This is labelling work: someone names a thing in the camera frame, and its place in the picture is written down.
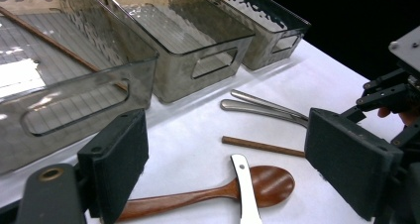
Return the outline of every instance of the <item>metal utensil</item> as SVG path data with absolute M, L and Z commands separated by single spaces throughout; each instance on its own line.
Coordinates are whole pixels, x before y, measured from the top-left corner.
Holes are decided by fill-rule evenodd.
M 232 99 L 223 99 L 220 102 L 220 106 L 223 110 L 250 112 L 296 123 L 302 125 L 305 128 L 308 127 L 309 119 L 307 116 L 301 113 L 235 89 L 231 91 L 231 94 L 234 97 L 250 103 Z
M 248 166 L 247 159 L 242 155 L 231 155 L 231 159 L 241 191 L 241 224 L 263 224 L 254 195 L 253 181 L 251 180 L 250 167 Z

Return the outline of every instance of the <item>kitchen utensil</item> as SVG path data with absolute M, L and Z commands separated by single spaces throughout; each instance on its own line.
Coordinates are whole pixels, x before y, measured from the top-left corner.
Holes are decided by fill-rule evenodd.
M 250 168 L 250 172 L 258 207 L 273 206 L 293 191 L 293 176 L 283 168 L 259 166 Z M 212 189 L 129 200 L 119 221 L 158 214 L 216 197 L 239 199 L 238 180 L 235 178 L 224 186 Z
M 280 154 L 305 158 L 305 153 L 304 152 L 300 152 L 300 151 L 296 151 L 296 150 L 292 150 L 292 149 L 288 149 L 288 148 L 282 148 L 282 147 L 278 147 L 278 146 L 267 145 L 267 144 L 263 144 L 263 143 L 247 141 L 247 140 L 233 138 L 233 137 L 223 136 L 222 137 L 222 143 L 235 145 L 235 146 L 239 146 L 239 147 L 252 148 L 252 149 L 257 149 L 257 150 L 262 150 L 262 151 L 267 151 L 267 152 L 274 152 L 274 153 L 280 153 Z
M 254 195 L 253 180 L 247 159 L 242 155 L 231 155 L 241 191 L 241 224 L 263 224 L 256 197 Z
M 220 102 L 220 107 L 223 110 L 255 113 L 296 123 L 302 125 L 305 128 L 307 128 L 308 126 L 308 117 L 294 110 L 265 101 L 263 99 L 254 97 L 253 95 L 235 89 L 231 91 L 231 94 L 234 97 L 237 97 L 250 103 L 236 101 L 232 99 L 223 99 Z

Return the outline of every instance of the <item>black foam pad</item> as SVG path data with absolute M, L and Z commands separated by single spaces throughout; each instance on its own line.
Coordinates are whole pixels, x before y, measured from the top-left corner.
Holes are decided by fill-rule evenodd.
M 305 157 L 366 220 L 383 207 L 386 182 L 402 155 L 346 117 L 311 108 Z
M 78 154 L 80 172 L 89 178 L 95 202 L 92 217 L 114 223 L 149 158 L 145 112 L 130 111 L 115 118 Z

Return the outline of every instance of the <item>spoon handle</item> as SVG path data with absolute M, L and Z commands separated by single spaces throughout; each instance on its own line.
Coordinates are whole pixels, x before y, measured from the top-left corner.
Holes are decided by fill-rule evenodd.
M 238 198 L 237 186 L 229 183 L 213 189 L 132 199 L 127 202 L 118 221 L 154 215 L 215 197 Z

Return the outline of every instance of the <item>table surface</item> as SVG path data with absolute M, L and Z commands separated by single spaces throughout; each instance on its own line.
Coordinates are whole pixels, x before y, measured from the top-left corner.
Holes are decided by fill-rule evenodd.
M 292 57 L 257 71 L 238 73 L 171 104 L 153 97 L 146 111 L 150 159 L 130 198 L 160 196 L 214 188 L 236 177 L 230 156 L 244 155 L 250 167 L 288 170 L 295 189 L 288 199 L 260 208 L 263 223 L 368 223 L 363 220 L 305 159 L 222 144 L 223 136 L 303 151 L 306 129 L 262 115 L 224 111 L 220 101 L 235 99 L 237 89 L 309 115 L 311 107 L 342 113 L 356 104 L 368 80 L 304 40 Z M 390 141 L 403 124 L 397 115 L 378 118 L 366 113 L 360 126 Z M 25 179 L 55 163 L 75 164 L 75 153 L 90 138 L 30 166 L 0 176 L 0 206 L 21 198 Z M 239 223 L 240 202 L 215 198 L 127 223 Z M 89 219 L 89 223 L 99 223 Z

